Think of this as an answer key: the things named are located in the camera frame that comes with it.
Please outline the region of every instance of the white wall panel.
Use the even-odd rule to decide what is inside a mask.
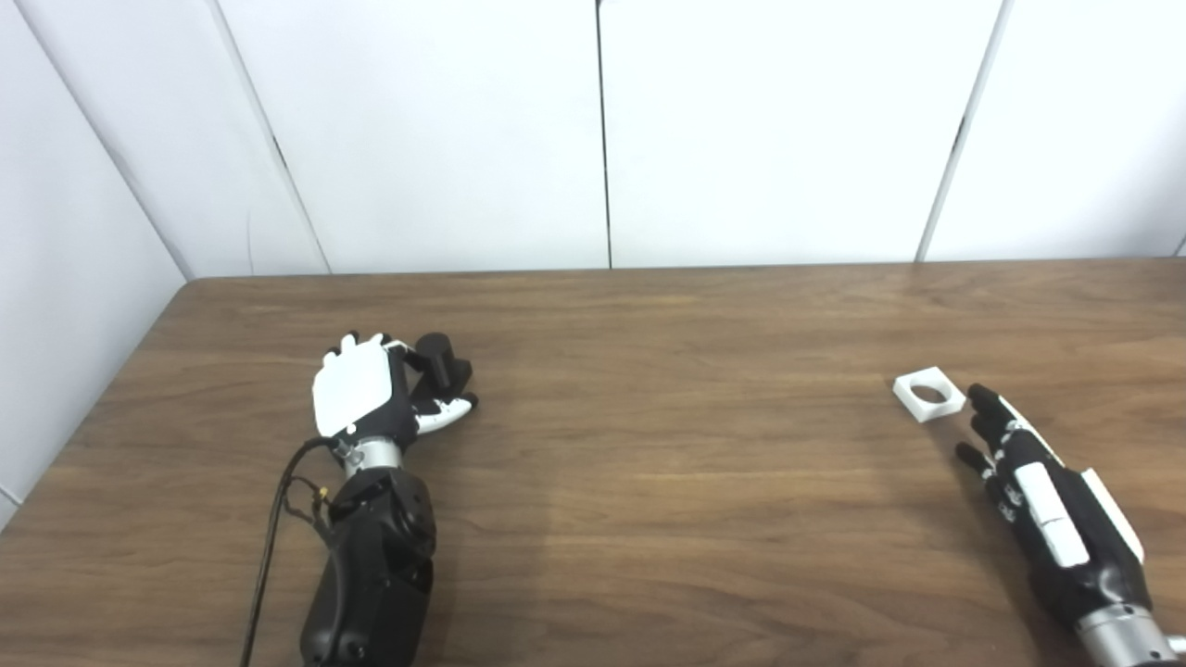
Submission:
[[[606,0],[618,266],[908,261],[997,0]]]
[[[193,275],[325,272],[211,5],[19,1]]]
[[[929,260],[1173,254],[1186,2],[1018,2]]]
[[[607,266],[592,1],[222,6],[334,271]]]
[[[0,487],[24,500],[183,279],[7,0],[0,63]]]

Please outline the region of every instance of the white finger segment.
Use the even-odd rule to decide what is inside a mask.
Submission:
[[[1031,433],[1033,433],[1034,438],[1037,438],[1038,442],[1041,443],[1041,446],[1046,447],[1046,451],[1050,453],[1051,458],[1053,458],[1054,460],[1057,460],[1059,465],[1064,465],[1063,459],[1058,458],[1058,455],[1054,453],[1054,449],[1051,447],[1050,443],[1046,442],[1046,438],[1042,438],[1041,433],[1039,433],[1038,430],[1034,428],[1034,425],[1029,424],[1028,419],[1026,419],[1020,412],[1018,412],[1018,409],[1015,407],[1013,407],[1012,405],[1009,405],[1009,401],[1005,400],[1005,396],[997,395],[996,399],[999,401],[1001,401],[1001,405],[1003,405],[1006,409],[1008,409],[1009,412],[1013,413],[1013,420],[1016,421],[1016,425],[1014,425],[1014,428],[1025,428],[1026,431],[1029,431]]]
[[[1029,515],[1041,531],[1054,563],[1059,567],[1075,567],[1091,560],[1046,466],[1041,463],[1022,465],[1014,472],[1014,478],[1028,501]]]
[[[1124,544],[1133,552],[1142,564],[1144,563],[1144,545],[1141,544],[1141,538],[1136,536],[1136,531],[1133,529],[1133,525],[1128,522],[1128,517],[1116,504],[1116,498],[1111,497],[1111,493],[1108,487],[1104,487],[1103,479],[1096,474],[1093,468],[1089,468],[1082,472],[1083,481],[1088,483],[1088,488],[1095,494],[1096,500],[1099,502],[1099,507],[1104,508],[1104,513],[1108,514],[1108,519],[1111,520],[1112,526],[1116,527],[1116,532],[1120,536],[1124,539]]]
[[[458,419],[461,419],[468,414],[471,409],[473,409],[473,404],[465,399],[453,399],[448,402],[438,400],[435,402],[436,407],[440,408],[440,412],[436,414],[416,415],[416,425],[419,426],[420,433],[440,431]]]

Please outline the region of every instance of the metal cylinder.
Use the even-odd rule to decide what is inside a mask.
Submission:
[[[371,468],[401,468],[403,455],[400,447],[395,446],[395,440],[390,438],[363,438],[350,453],[343,457],[342,465],[346,470],[346,478],[351,478],[359,470]]]
[[[1098,667],[1178,663],[1166,635],[1143,606],[1105,606],[1080,618],[1075,628]]]

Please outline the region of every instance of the wooden table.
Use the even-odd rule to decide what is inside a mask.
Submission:
[[[235,665],[347,329],[448,332],[483,399],[407,459],[440,529],[420,665],[1085,665],[954,463],[968,415],[920,426],[890,383],[983,382],[1095,466],[1182,631],[1184,286],[1181,260],[191,282],[0,535],[0,665]],[[281,525],[254,665],[299,665],[323,563]]]

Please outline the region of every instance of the prosthetic hand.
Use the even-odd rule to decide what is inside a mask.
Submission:
[[[1099,667],[1182,665],[1174,654],[1180,637],[1167,639],[1150,615],[1141,541],[1096,472],[1063,465],[993,390],[973,385],[968,398],[973,430],[991,456],[968,443],[956,445],[956,455],[981,476],[1013,528],[1038,602],[1079,636]]]
[[[421,373],[408,390],[406,369]],[[306,665],[406,667],[420,641],[433,586],[436,526],[428,489],[403,470],[416,437],[453,424],[477,404],[464,394],[470,362],[448,337],[415,348],[351,332],[313,380],[317,428],[337,442],[346,482],[332,501],[314,488],[313,525],[330,551],[301,631]]]

